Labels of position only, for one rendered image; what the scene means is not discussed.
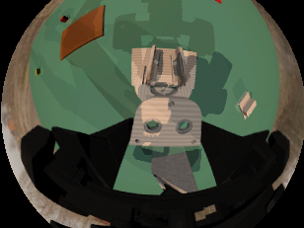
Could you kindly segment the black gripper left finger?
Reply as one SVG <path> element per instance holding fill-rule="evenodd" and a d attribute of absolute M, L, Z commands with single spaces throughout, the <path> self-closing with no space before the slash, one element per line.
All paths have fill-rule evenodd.
<path fill-rule="evenodd" d="M 113 189 L 117 171 L 131 137 L 133 117 L 126 118 L 99 132 L 85 134 L 54 126 L 51 130 L 59 148 L 81 154 L 104 187 Z"/>

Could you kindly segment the orange-brown flat plate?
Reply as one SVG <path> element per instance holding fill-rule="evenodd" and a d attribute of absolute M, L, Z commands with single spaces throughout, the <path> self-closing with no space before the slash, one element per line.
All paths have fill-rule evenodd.
<path fill-rule="evenodd" d="M 105 5 L 89 11 L 88 14 L 71 23 L 71 26 L 63 31 L 60 45 L 60 61 L 63 61 L 76 49 L 95 40 L 95 38 L 104 36 L 104 7 Z"/>

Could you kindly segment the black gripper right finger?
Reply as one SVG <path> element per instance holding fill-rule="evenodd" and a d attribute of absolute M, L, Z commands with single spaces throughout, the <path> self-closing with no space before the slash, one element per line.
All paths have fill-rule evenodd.
<path fill-rule="evenodd" d="M 247 159 L 253 145 L 266 141 L 269 135 L 269 129 L 266 129 L 263 132 L 247 134 L 245 137 L 237 136 L 204 121 L 200 121 L 200 129 L 201 146 L 207 155 L 216 185 L 231 182 L 229 178 Z"/>

